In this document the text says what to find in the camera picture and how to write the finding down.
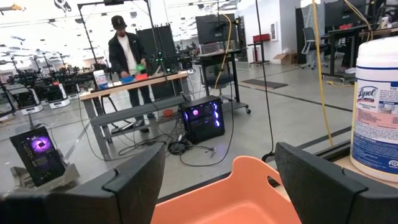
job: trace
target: black cap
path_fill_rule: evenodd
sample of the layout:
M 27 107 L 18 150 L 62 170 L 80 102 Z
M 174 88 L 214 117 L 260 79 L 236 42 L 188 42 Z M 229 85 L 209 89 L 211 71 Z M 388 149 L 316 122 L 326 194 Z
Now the black cap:
M 112 26 L 116 30 L 123 29 L 123 28 L 127 27 L 126 23 L 124 22 L 123 17 L 121 17 L 121 16 L 112 17 Z

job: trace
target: green object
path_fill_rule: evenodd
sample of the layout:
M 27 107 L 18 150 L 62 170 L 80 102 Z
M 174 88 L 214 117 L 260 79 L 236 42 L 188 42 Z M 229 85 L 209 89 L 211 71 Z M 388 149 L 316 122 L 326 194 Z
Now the green object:
M 138 72 L 141 72 L 141 71 L 145 70 L 145 66 L 143 66 L 143 64 L 138 64 L 136 70 Z

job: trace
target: white lid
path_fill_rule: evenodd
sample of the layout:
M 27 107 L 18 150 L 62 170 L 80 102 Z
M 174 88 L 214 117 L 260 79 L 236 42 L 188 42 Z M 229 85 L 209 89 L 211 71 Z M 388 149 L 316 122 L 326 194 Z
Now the white lid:
M 372 40 L 359 46 L 358 66 L 398 67 L 398 37 Z
M 98 71 L 94 71 L 93 74 L 94 75 L 104 75 L 105 72 L 104 72 L 104 70 L 98 70 Z

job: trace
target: ceiling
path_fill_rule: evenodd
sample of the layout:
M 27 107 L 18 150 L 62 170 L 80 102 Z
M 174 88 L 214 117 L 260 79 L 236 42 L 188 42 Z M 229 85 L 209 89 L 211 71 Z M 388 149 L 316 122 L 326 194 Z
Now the ceiling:
M 90 44 L 80 20 L 78 3 L 94 0 L 1 0 L 0 10 L 16 3 L 21 11 L 3 11 L 0 14 L 0 60 L 29 59 L 46 52 L 58 57 L 57 52 L 71 58 L 92 58 Z M 155 25 L 170 23 L 174 39 L 190 39 L 197 35 L 195 16 L 217 13 L 217 1 L 210 0 L 151 0 L 150 8 Z M 220 11 L 234 13 L 240 0 L 220 0 Z M 98 55 L 108 48 L 114 35 L 111 18 L 121 15 L 128 32 L 150 28 L 147 5 L 144 1 L 125 2 L 118 6 L 92 5 L 81 9 Z

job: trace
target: black jacket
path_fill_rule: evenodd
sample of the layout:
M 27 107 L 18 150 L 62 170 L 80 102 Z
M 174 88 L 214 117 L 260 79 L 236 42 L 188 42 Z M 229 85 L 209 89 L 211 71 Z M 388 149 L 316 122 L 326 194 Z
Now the black jacket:
M 141 59 L 146 58 L 147 55 L 142 46 L 139 38 L 136 34 L 126 33 L 129 39 L 129 45 L 131 48 L 132 55 L 136 59 L 137 63 L 140 63 Z M 129 72 L 127 65 L 126 56 L 122 45 L 119 43 L 118 37 L 115 34 L 114 37 L 108 42 L 109 45 L 109 61 L 111 61 L 112 68 L 115 72 L 120 74 L 121 72 Z

